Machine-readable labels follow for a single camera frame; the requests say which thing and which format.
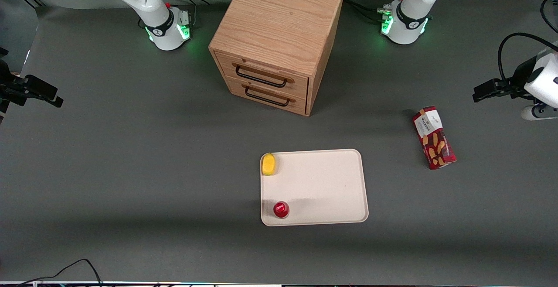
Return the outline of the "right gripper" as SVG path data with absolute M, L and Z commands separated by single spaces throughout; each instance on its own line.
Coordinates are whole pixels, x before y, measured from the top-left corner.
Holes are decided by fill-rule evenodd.
M 56 108 L 62 107 L 64 100 L 56 96 L 58 92 L 56 87 L 34 75 L 26 75 L 25 80 L 26 89 L 29 91 L 26 97 L 18 94 L 22 90 L 18 84 L 22 81 L 20 73 L 10 71 L 8 64 L 0 60 L 0 123 L 3 122 L 11 103 L 24 106 L 27 98 L 41 100 Z

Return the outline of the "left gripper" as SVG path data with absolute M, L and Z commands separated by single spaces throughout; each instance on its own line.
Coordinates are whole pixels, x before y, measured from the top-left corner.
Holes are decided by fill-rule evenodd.
M 510 82 L 520 92 L 534 97 L 554 109 L 558 108 L 558 53 L 540 52 L 518 65 Z M 487 85 L 473 88 L 473 102 L 508 96 L 510 86 L 502 79 L 492 79 Z

